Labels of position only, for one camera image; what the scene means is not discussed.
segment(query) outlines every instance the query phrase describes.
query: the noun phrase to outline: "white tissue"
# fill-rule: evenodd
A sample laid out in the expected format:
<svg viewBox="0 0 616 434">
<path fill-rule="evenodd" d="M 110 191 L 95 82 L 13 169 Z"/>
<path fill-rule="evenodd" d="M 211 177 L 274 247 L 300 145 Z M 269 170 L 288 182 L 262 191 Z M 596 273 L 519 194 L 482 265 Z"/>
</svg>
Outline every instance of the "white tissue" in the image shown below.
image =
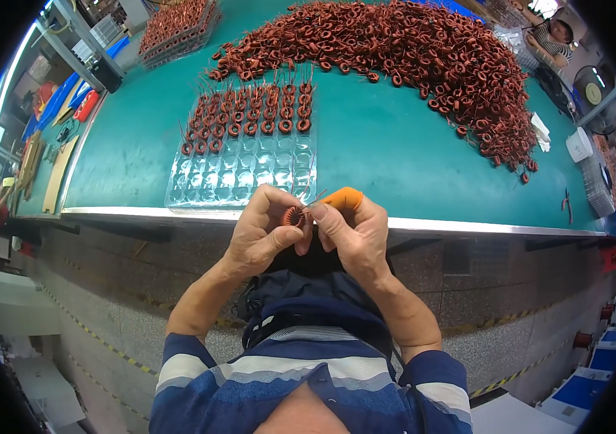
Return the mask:
<svg viewBox="0 0 616 434">
<path fill-rule="evenodd" d="M 542 152 L 549 152 L 549 149 L 551 148 L 549 144 L 549 142 L 551 142 L 551 139 L 549 138 L 549 129 L 544 126 L 542 119 L 537 116 L 536 112 L 532 114 L 530 124 L 532 124 L 532 127 L 535 129 L 535 135 L 537 136 L 539 148 Z"/>
</svg>

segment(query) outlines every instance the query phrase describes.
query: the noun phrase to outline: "pile of inductors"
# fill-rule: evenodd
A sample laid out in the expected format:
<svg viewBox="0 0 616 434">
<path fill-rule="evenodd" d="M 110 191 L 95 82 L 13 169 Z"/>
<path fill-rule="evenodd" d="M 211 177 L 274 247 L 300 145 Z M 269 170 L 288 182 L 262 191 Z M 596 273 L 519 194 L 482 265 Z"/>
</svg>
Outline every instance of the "pile of inductors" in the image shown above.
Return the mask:
<svg viewBox="0 0 616 434">
<path fill-rule="evenodd" d="M 522 183 L 537 171 L 530 158 L 537 138 L 525 108 L 527 74 L 480 20 L 410 1 L 314 2 L 288 11 L 222 45 L 209 78 L 223 81 L 235 72 L 252 81 L 306 61 L 326 72 L 354 71 L 370 82 L 384 74 L 397 88 L 418 89 L 429 108 L 494 166 L 520 172 Z"/>
<path fill-rule="evenodd" d="M 207 31 L 209 11 L 216 2 L 181 0 L 164 4 L 147 22 L 139 43 L 139 56 L 154 56 Z"/>
</svg>

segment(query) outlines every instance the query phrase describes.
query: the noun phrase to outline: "hand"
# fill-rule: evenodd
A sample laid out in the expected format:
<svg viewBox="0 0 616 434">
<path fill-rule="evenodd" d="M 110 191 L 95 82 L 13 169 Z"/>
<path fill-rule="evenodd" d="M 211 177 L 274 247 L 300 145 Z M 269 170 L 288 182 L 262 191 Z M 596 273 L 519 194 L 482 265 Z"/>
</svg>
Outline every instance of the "hand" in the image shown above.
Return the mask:
<svg viewBox="0 0 616 434">
<path fill-rule="evenodd" d="M 382 206 L 364 196 L 353 213 L 354 229 L 330 205 L 317 204 L 310 211 L 318 224 L 322 247 L 325 251 L 336 247 L 344 269 L 364 289 L 372 288 L 376 282 L 390 276 L 390 268 L 385 261 L 388 214 Z"/>
<path fill-rule="evenodd" d="M 302 208 L 303 204 L 298 198 L 268 184 L 257 188 L 236 223 L 222 259 L 228 273 L 238 278 L 260 274 L 281 250 L 292 244 L 298 255 L 308 252 L 312 222 L 306 219 L 301 229 L 279 225 L 279 218 L 290 206 Z"/>
<path fill-rule="evenodd" d="M 529 45 L 532 45 L 533 47 L 538 46 L 537 39 L 535 39 L 535 37 L 529 33 L 526 35 L 526 41 Z"/>
</svg>

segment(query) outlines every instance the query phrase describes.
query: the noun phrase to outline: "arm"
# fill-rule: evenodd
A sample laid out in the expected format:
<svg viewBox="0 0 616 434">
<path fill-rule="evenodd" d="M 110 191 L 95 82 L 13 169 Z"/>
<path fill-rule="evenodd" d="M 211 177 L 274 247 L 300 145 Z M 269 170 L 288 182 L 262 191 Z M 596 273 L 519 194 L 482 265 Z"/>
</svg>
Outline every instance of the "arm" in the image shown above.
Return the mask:
<svg viewBox="0 0 616 434">
<path fill-rule="evenodd" d="M 558 53 L 555 56 L 552 56 L 549 53 L 549 51 L 544 49 L 544 47 L 542 47 L 532 35 L 528 34 L 526 36 L 526 41 L 531 47 L 534 47 L 536 50 L 542 53 L 542 56 L 543 56 L 542 60 L 545 63 L 551 63 L 552 64 L 551 66 L 555 66 L 558 69 L 561 69 L 569 64 L 569 61 L 566 60 L 564 55 L 561 53 Z"/>
<path fill-rule="evenodd" d="M 287 207 L 303 205 L 294 196 L 260 186 L 236 224 L 229 248 L 223 258 L 190 285 L 170 313 L 166 335 L 190 335 L 204 338 L 231 293 L 244 278 L 262 273 L 277 254 L 295 244 L 304 255 L 310 246 L 311 229 L 279 226 L 279 217 Z"/>
<path fill-rule="evenodd" d="M 354 229 L 332 206 L 318 204 L 311 208 L 311 213 L 318 224 L 323 248 L 337 248 L 344 269 L 377 304 L 405 363 L 419 353 L 440 350 L 442 338 L 436 317 L 390 273 L 386 263 L 385 210 L 364 197 L 355 213 Z"/>
<path fill-rule="evenodd" d="M 542 22 L 544 21 L 544 18 L 542 18 L 539 15 L 536 15 L 536 14 L 530 12 L 530 10 L 528 8 L 526 8 L 523 5 L 521 5 L 518 1 L 514 1 L 513 2 L 513 7 L 516 8 L 517 10 L 520 10 L 521 14 L 523 14 L 523 16 L 525 18 L 527 18 L 528 21 L 533 26 L 538 26 L 538 25 L 542 24 Z"/>
<path fill-rule="evenodd" d="M 4 204 L 7 202 L 9 193 L 11 193 L 12 190 L 13 190 L 13 186 L 10 186 L 6 190 L 4 190 L 3 193 L 0 194 L 0 210 L 1 210 L 1 207 L 3 207 Z"/>
</svg>

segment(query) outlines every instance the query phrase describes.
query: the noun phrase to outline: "yellow black floor tape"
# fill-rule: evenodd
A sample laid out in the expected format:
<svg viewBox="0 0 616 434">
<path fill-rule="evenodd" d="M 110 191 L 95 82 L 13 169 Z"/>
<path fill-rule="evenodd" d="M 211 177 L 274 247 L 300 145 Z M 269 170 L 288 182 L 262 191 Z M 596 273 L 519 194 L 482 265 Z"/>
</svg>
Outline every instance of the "yellow black floor tape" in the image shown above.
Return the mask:
<svg viewBox="0 0 616 434">
<path fill-rule="evenodd" d="M 62 261 L 65 264 L 69 265 L 71 268 L 74 268 L 77 271 L 83 273 L 85 276 L 87 276 L 91 280 L 101 282 L 105 284 L 106 287 L 108 288 L 121 290 L 125 294 L 129 294 L 135 297 L 137 300 L 142 301 L 143 303 L 146 303 L 150 306 L 154 306 L 155 308 L 160 308 L 160 309 L 167 310 L 167 311 L 171 311 L 175 307 L 175 303 L 163 303 L 159 300 L 148 297 L 147 295 L 142 294 L 140 292 L 131 293 L 131 292 L 124 291 L 121 288 L 119 288 L 117 285 L 113 284 L 112 282 L 108 282 L 106 279 L 100 276 L 97 276 L 91 272 L 88 272 L 85 269 L 82 269 L 79 265 L 75 264 L 73 261 L 69 260 L 68 258 L 62 258 Z M 441 333 L 443 337 L 451 337 L 451 336 L 456 336 L 456 335 L 462 335 L 465 333 L 472 333 L 474 331 L 484 330 L 486 328 L 491 328 L 494 326 L 500 326 L 508 322 L 511 322 L 515 319 L 521 319 L 523 317 L 534 315 L 535 313 L 541 312 L 542 310 L 547 310 L 548 308 L 556 305 L 557 303 L 560 303 L 561 301 L 557 301 L 555 303 L 549 303 L 549 304 L 540 306 L 535 309 L 527 309 L 522 312 L 504 315 L 503 317 L 499 317 L 499 318 L 488 319 L 485 322 L 482 322 L 479 324 L 460 324 L 460 325 L 452 325 L 450 327 L 443 327 L 441 329 Z M 242 321 L 236 320 L 236 319 L 218 317 L 216 319 L 216 325 L 221 328 L 242 328 L 247 324 Z"/>
<path fill-rule="evenodd" d="M 52 292 L 50 292 L 50 290 L 48 290 L 45 285 L 43 285 L 41 283 L 41 287 L 43 288 L 43 291 L 45 291 L 45 293 L 47 293 L 47 295 L 50 296 L 50 298 L 57 304 L 57 306 L 59 306 L 62 310 L 64 310 L 64 312 L 69 315 L 69 317 L 71 319 L 74 320 L 74 322 L 77 323 L 77 325 L 79 327 L 81 327 L 81 329 L 85 332 L 87 332 L 89 335 L 91 335 L 91 337 L 93 337 L 95 340 L 97 340 L 101 345 L 105 346 L 107 349 L 109 349 L 110 351 L 114 352 L 115 354 L 117 354 L 118 356 L 120 356 L 121 359 L 126 360 L 127 363 L 129 363 L 130 365 L 133 365 L 139 369 L 141 369 L 142 371 L 146 372 L 147 374 L 150 374 L 156 378 L 159 377 L 159 373 L 157 371 L 155 371 L 154 369 L 151 369 L 145 365 L 142 365 L 141 363 L 137 362 L 136 360 L 134 360 L 132 357 L 128 356 L 127 354 L 123 353 L 122 351 L 120 351 L 119 349 L 115 348 L 114 346 L 112 346 L 111 344 L 105 342 L 99 335 L 96 335 L 94 332 L 91 331 L 91 329 L 89 329 L 88 327 L 86 327 L 84 325 L 84 323 L 82 323 L 81 321 L 79 321 L 79 319 L 77 317 L 75 317 L 66 307 L 64 307 L 64 305 L 62 303 L 59 302 L 59 300 L 57 298 L 55 298 L 55 296 L 52 294 Z"/>
<path fill-rule="evenodd" d="M 553 356 L 554 354 L 556 354 L 556 352 L 558 352 L 559 350 L 561 350 L 562 348 L 564 348 L 564 345 L 568 344 L 569 342 L 571 342 L 571 340 L 573 339 L 573 336 L 571 336 L 569 339 L 565 340 L 561 345 L 559 345 L 554 351 L 552 351 L 551 353 L 547 354 L 546 356 L 544 356 L 543 358 L 539 359 L 538 361 L 536 361 L 535 363 L 532 363 L 530 366 L 524 367 L 523 369 L 521 369 L 520 371 L 516 372 L 513 375 L 510 375 L 508 377 L 502 378 L 499 381 L 496 381 L 493 384 L 490 384 L 489 386 L 486 387 L 482 387 L 481 389 L 477 389 L 474 392 L 471 392 L 468 394 L 468 396 L 470 398 L 476 398 L 479 395 L 484 395 L 487 392 L 491 392 L 492 390 L 503 386 L 504 384 L 508 383 L 509 381 L 515 380 L 516 378 L 520 377 L 521 375 L 523 375 L 524 373 L 526 373 L 529 369 L 534 368 L 536 366 L 538 366 L 540 363 L 542 363 L 544 360 L 547 360 L 548 358 L 550 358 L 551 356 Z"/>
<path fill-rule="evenodd" d="M 98 386 L 100 386 L 101 389 L 103 389 L 105 391 L 106 394 L 110 395 L 110 397 L 114 400 L 116 400 L 122 407 L 125 407 L 126 409 L 128 409 L 129 411 L 133 412 L 134 414 L 136 414 L 137 416 L 141 417 L 142 419 L 144 419 L 145 421 L 149 421 L 149 418 L 146 417 L 143 413 L 140 413 L 137 410 L 134 410 L 132 407 L 130 407 L 127 403 L 125 403 L 123 400 L 121 400 L 120 398 L 118 398 L 117 396 L 113 395 L 112 392 L 110 392 L 109 390 L 107 390 L 105 388 L 105 386 L 103 386 L 98 380 L 96 380 L 93 375 L 89 374 L 88 371 L 86 369 L 84 369 L 83 366 L 81 366 L 81 364 L 74 358 L 74 356 L 72 356 L 71 354 L 67 353 L 67 356 L 69 356 L 70 359 L 72 359 L 72 361 L 74 362 L 75 365 L 78 366 L 79 369 L 81 369 L 84 374 L 87 375 L 87 377 L 89 377 L 94 383 L 96 383 Z"/>
<path fill-rule="evenodd" d="M 77 270 L 78 272 L 83 273 L 87 278 L 89 278 L 92 281 L 96 281 L 96 282 L 100 282 L 102 284 L 104 284 L 107 288 L 112 288 L 114 290 L 118 290 L 124 294 L 127 295 L 131 295 L 132 297 L 136 298 L 137 300 L 146 303 L 150 306 L 154 306 L 155 308 L 159 308 L 159 309 L 163 309 L 163 310 L 167 310 L 168 312 L 172 311 L 173 308 L 175 307 L 175 303 L 164 303 L 162 301 L 153 299 L 149 296 L 147 296 L 146 294 L 142 294 L 141 292 L 130 292 L 130 291 L 126 291 L 123 288 L 121 288 L 120 286 L 109 282 L 107 279 L 104 279 L 101 276 L 98 276 L 94 273 L 91 273 L 89 271 L 86 271 L 85 269 L 82 269 L 79 265 L 75 264 L 73 261 L 67 259 L 67 258 L 62 258 L 62 261 L 69 265 L 71 268 Z M 239 327 L 243 327 L 245 326 L 245 323 L 242 321 L 238 321 L 238 320 L 234 320 L 234 319 L 228 319 L 228 318 L 222 318 L 222 317 L 218 317 L 216 319 L 216 325 L 221 327 L 221 328 L 239 328 Z"/>
</svg>

